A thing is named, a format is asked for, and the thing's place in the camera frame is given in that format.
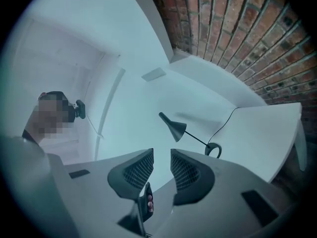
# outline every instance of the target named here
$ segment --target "desk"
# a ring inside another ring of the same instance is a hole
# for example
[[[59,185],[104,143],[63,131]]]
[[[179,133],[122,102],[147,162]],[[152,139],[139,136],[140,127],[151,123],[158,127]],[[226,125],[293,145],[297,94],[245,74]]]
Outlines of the desk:
[[[300,169],[306,167],[301,110],[300,103],[236,109],[211,142],[222,147],[220,159],[240,164],[271,182],[294,143]]]

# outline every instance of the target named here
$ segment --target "lamp shade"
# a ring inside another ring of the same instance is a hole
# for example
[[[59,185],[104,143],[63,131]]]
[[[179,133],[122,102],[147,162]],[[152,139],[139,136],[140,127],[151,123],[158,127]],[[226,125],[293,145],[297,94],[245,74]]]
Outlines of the lamp shade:
[[[166,125],[169,128],[170,133],[172,133],[175,141],[178,142],[182,138],[182,136],[184,135],[187,124],[182,123],[182,122],[171,121],[162,112],[159,113],[159,117],[162,118],[164,123],[166,123]]]

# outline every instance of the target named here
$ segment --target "lamp cord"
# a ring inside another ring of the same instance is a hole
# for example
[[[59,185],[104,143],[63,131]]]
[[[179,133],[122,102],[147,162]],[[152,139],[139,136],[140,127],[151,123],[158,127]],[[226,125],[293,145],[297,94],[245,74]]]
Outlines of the lamp cord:
[[[229,121],[230,117],[232,116],[233,112],[234,112],[236,109],[238,109],[238,108],[235,108],[235,109],[231,112],[231,114],[230,114],[228,120],[225,122],[225,124],[224,124],[219,130],[217,130],[214,135],[212,135],[212,137],[211,137],[211,138],[209,139],[209,141],[208,141],[208,144],[210,143],[210,140],[213,138],[213,136],[215,136],[215,135],[227,124],[227,122]]]

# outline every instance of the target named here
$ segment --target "desk lamp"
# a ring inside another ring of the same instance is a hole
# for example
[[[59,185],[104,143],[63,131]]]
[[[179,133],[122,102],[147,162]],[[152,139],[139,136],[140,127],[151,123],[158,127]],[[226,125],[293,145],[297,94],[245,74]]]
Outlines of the desk lamp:
[[[205,155],[207,155],[207,156],[209,156],[210,152],[214,148],[219,148],[219,153],[217,156],[217,158],[219,159],[219,157],[221,155],[221,146],[220,145],[218,145],[216,143],[205,144],[203,141],[199,140],[197,137],[193,136],[192,134],[190,134],[186,131],[186,127],[187,127],[186,123],[171,121],[163,112],[159,113],[159,117],[164,121],[164,123],[166,123],[167,127],[169,128],[169,130],[172,133],[176,142],[178,142],[182,138],[184,133],[186,133],[206,146],[205,147]]]

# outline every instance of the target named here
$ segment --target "desk leg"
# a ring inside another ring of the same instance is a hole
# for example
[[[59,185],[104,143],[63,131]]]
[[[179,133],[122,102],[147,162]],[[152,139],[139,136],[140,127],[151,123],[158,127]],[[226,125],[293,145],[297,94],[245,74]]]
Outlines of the desk leg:
[[[299,162],[299,168],[301,171],[304,171],[307,165],[307,147],[302,121],[300,121],[298,125],[297,135],[295,138],[295,147]]]

